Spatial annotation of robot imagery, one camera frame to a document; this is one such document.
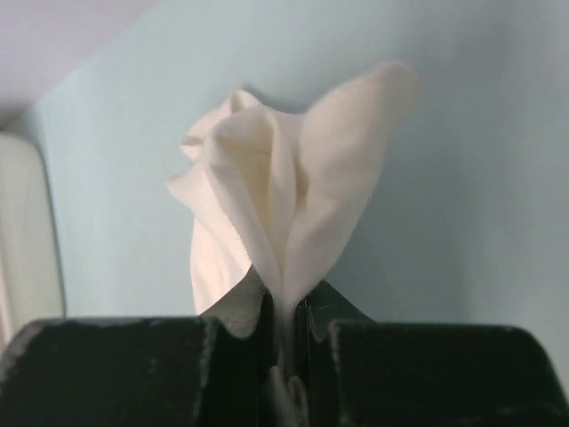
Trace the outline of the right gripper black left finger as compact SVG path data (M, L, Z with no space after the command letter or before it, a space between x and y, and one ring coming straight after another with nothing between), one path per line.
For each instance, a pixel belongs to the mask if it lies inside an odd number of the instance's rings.
M272 314L249 271L195 317L33 321L1 358L1 423L258 426Z

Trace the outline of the white t-shirt with robot print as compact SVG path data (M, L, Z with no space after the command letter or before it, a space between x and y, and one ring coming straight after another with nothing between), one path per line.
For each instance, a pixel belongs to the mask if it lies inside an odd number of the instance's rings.
M168 188L194 217L196 312L211 308L249 270L259 275L274 303L277 360L268 398L280 426L309 422L306 387L293 362L293 313L341 256L417 84L405 64L381 64L300 114L239 90L199 119L182 144L192 165Z

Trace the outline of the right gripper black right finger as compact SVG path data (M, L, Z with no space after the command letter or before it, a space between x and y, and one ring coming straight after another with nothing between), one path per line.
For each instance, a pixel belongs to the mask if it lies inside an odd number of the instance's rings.
M563 390L513 326L381 323L326 282L297 306L314 426L559 426Z

